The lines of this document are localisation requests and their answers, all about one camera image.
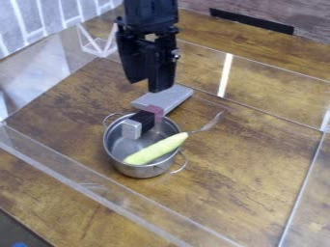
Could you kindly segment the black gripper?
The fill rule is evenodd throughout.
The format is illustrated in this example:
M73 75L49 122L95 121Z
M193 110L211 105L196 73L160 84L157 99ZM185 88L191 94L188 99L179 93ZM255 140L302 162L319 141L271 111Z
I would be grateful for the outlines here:
M176 58L176 16L117 17L116 43L125 77L131 84L148 79L148 91L157 93L173 85ZM139 48L145 47L144 58Z

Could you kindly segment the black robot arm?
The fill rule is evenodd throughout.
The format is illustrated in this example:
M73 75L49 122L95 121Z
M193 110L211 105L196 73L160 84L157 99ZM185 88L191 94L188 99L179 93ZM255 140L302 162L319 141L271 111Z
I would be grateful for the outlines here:
M157 93L173 85L180 58L177 0L124 0L124 10L115 23L125 77L131 84L148 80L148 91Z

